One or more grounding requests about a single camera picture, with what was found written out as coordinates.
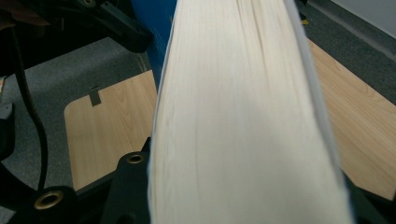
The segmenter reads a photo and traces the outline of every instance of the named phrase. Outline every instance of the gray carpet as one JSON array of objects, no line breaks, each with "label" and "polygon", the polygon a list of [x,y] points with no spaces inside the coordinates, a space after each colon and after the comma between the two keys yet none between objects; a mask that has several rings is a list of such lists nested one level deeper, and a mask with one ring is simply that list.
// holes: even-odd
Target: gray carpet
[{"label": "gray carpet", "polygon": [[[370,25],[368,27],[373,29],[375,41],[368,41],[373,39],[372,35],[366,38],[353,34],[353,31],[351,33],[351,30],[341,24],[342,21],[336,23],[327,17],[332,16],[334,19],[344,15],[343,11],[337,12],[339,8],[323,11],[318,6],[299,7],[310,22],[304,27],[307,36],[396,104],[396,62],[392,60],[396,40],[389,39],[380,32],[376,33],[378,31]],[[349,25],[361,27],[360,20],[349,22],[353,23]],[[378,48],[373,45],[373,42],[381,44],[381,40],[386,43],[385,47]],[[113,41],[105,39],[27,71],[35,105],[49,139],[49,173],[46,186],[72,186],[64,108],[70,102],[87,95],[92,86],[99,85],[104,88],[147,69],[148,61],[144,55],[127,52]],[[12,102],[17,107],[17,145],[5,165],[29,186],[36,188],[39,175],[38,141],[33,123],[22,104],[15,77],[7,79],[2,102]],[[5,223],[10,215],[6,209],[0,210],[0,223]]]},{"label": "gray carpet", "polygon": [[[35,107],[48,136],[49,171],[46,187],[72,187],[64,108],[87,95],[93,86],[102,89],[148,69],[146,55],[131,53],[107,38],[26,71]],[[15,151],[3,164],[16,177],[36,189],[40,171],[38,138],[14,76],[6,79],[1,102],[16,106]],[[10,215],[10,211],[1,208],[0,223],[6,223]]]}]

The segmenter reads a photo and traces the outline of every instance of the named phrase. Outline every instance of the screw hole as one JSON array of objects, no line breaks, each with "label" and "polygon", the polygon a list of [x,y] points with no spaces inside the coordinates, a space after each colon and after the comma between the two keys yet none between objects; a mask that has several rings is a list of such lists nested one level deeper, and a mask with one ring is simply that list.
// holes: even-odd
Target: screw hole
[{"label": "screw hole", "polygon": [[41,195],[41,197],[35,201],[35,209],[49,209],[58,204],[63,198],[64,194],[60,190],[50,191],[44,195]]},{"label": "screw hole", "polygon": [[127,161],[131,164],[137,164],[143,160],[143,156],[141,155],[133,155],[130,158],[127,159]]}]

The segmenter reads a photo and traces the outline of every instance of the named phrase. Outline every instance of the black cable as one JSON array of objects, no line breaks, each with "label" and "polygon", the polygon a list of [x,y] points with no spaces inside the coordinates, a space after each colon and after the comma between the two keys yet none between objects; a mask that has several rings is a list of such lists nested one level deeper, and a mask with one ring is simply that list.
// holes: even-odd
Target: black cable
[{"label": "black cable", "polygon": [[37,191],[44,189],[44,184],[46,182],[47,170],[48,170],[48,144],[47,144],[47,136],[44,130],[43,123],[40,120],[40,117],[37,115],[35,111],[35,106],[32,101],[32,96],[30,95],[29,88],[26,81],[26,75],[23,69],[23,61],[21,56],[21,49],[18,43],[18,38],[13,27],[8,28],[9,31],[9,39],[10,39],[10,54],[11,59],[14,63],[15,68],[15,77],[18,82],[18,86],[20,88],[21,96],[23,102],[26,106],[26,109],[29,113],[30,118],[35,124],[35,128],[37,129],[38,138],[40,141],[40,150],[41,150],[41,171],[40,171],[40,179],[38,182]]}]

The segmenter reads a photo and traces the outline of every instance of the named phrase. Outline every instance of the black metal bracket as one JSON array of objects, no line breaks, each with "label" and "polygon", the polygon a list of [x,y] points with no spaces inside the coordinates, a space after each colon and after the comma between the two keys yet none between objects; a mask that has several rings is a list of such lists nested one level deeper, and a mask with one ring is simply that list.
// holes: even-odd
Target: black metal bracket
[{"label": "black metal bracket", "polygon": [[120,159],[100,223],[150,223],[148,164],[148,152],[132,152]]},{"label": "black metal bracket", "polygon": [[51,25],[63,29],[64,20],[93,26],[126,49],[144,52],[152,33],[137,20],[125,15],[110,1],[103,0],[20,0]]}]

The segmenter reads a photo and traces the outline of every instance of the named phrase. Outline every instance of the wooden table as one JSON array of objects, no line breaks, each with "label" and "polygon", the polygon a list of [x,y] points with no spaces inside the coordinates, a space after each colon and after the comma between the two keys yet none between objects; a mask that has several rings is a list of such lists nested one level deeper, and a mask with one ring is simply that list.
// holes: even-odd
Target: wooden table
[{"label": "wooden table", "polygon": [[114,171],[121,156],[140,151],[151,136],[157,99],[151,72],[98,93],[101,104],[85,96],[64,110],[75,189]]},{"label": "wooden table", "polygon": [[[396,190],[396,106],[309,41],[340,151],[352,181],[387,199]],[[150,135],[156,91],[151,73],[99,91],[64,111],[75,189],[112,172]]]}]

